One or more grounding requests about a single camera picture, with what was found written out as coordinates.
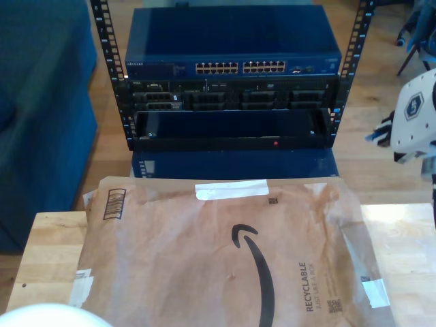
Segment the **white tape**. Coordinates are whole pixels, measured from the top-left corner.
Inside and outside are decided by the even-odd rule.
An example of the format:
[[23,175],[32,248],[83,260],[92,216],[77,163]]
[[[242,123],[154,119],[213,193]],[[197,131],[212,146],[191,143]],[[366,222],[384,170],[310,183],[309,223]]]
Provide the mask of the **white tape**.
[[260,181],[212,183],[196,185],[197,199],[220,200],[244,198],[247,196],[265,196],[270,190],[266,179]]
[[362,284],[372,308],[387,307],[390,305],[383,279],[363,281]]
[[69,305],[72,307],[81,308],[82,304],[87,300],[94,282],[94,277],[90,277],[90,275],[91,269],[77,270],[73,290],[69,296]]

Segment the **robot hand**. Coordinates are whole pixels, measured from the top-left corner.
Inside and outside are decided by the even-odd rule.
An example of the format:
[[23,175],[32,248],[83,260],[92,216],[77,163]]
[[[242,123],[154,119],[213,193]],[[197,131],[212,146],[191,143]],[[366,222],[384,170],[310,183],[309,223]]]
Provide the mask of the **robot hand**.
[[403,164],[422,158],[422,176],[436,174],[436,69],[419,75],[402,89],[395,111],[366,139],[394,150],[394,160]]

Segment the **black rack post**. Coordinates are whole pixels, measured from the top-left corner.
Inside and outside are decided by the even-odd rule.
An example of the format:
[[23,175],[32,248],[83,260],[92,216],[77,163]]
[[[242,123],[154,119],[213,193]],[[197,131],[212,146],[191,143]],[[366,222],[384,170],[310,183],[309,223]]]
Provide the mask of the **black rack post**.
[[114,90],[116,104],[123,122],[124,134],[129,150],[133,150],[133,139],[136,137],[133,110],[130,108],[129,89],[121,65],[118,45],[116,44],[114,27],[110,17],[108,0],[90,0],[94,13],[95,25],[108,67],[110,81]]
[[354,19],[352,34],[349,38],[347,52],[345,53],[341,76],[339,78],[339,90],[336,101],[334,102],[334,108],[330,112],[332,129],[328,146],[333,146],[336,138],[348,95],[352,88],[357,65],[359,64],[360,55],[362,54],[363,45],[367,39],[368,28],[374,15],[374,9],[375,0],[360,0],[356,18]]

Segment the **logo sticker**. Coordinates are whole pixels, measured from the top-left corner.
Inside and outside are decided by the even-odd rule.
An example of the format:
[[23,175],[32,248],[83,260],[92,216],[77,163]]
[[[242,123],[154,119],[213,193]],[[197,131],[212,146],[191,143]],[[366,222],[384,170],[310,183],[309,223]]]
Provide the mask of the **logo sticker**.
[[409,121],[417,117],[423,104],[424,98],[422,97],[421,92],[411,97],[406,109],[404,110],[404,115],[406,116],[406,119]]

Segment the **blue box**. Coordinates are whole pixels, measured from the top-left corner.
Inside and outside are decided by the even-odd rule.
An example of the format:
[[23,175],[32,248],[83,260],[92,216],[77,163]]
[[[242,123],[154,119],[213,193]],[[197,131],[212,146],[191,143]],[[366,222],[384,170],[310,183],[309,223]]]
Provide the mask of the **blue box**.
[[321,5],[135,9],[130,80],[335,75],[341,62]]

